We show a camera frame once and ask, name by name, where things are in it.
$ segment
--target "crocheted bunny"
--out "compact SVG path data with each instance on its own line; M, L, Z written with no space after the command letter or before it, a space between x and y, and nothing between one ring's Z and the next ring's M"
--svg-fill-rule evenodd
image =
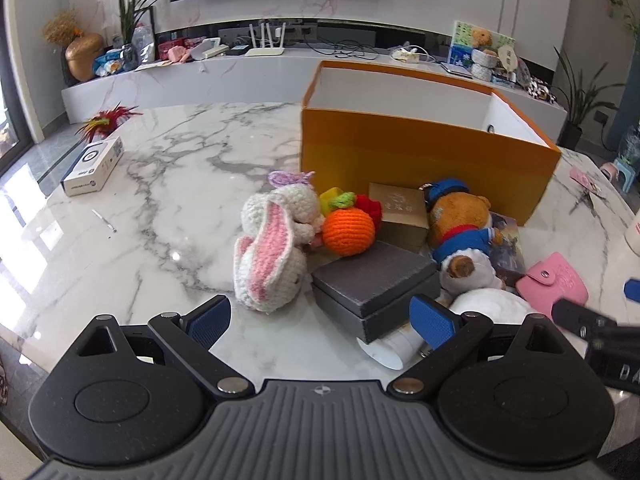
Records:
M311 243L322 227L318 197L305 184L290 184L254 194L242 207L236 241L234 288L247 307L273 312L293 300L306 273L297 246Z

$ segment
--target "pink bag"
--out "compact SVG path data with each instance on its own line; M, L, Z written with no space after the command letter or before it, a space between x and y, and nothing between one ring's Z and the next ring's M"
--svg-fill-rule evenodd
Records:
M562 254L553 253L531 267L516 283L516 290L538 312L551 319L551 308L560 298L584 306L589 293L584 283Z

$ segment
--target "dark gray jewelry box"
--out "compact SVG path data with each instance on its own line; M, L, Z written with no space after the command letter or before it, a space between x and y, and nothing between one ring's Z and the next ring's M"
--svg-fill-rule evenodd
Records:
M406 322L415 294L440 295L433 260L380 241L362 254L318 267L311 276L318 306L365 343Z

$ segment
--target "white product box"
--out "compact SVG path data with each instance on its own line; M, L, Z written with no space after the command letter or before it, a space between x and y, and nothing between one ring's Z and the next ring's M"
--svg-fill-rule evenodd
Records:
M88 144L60 181L66 195L100 191L123 152L120 137Z

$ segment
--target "light blue plastic stool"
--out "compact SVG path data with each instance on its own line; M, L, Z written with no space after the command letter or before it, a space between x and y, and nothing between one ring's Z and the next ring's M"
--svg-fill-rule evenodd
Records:
M622 192L628 193L629 189L631 189L631 184L633 184L636 179L636 175L638 172L634 170L630 165L626 162L623 162L620 158L617 158L613 161L613 165L618 168L618 171L625 176L625 184L622 186Z

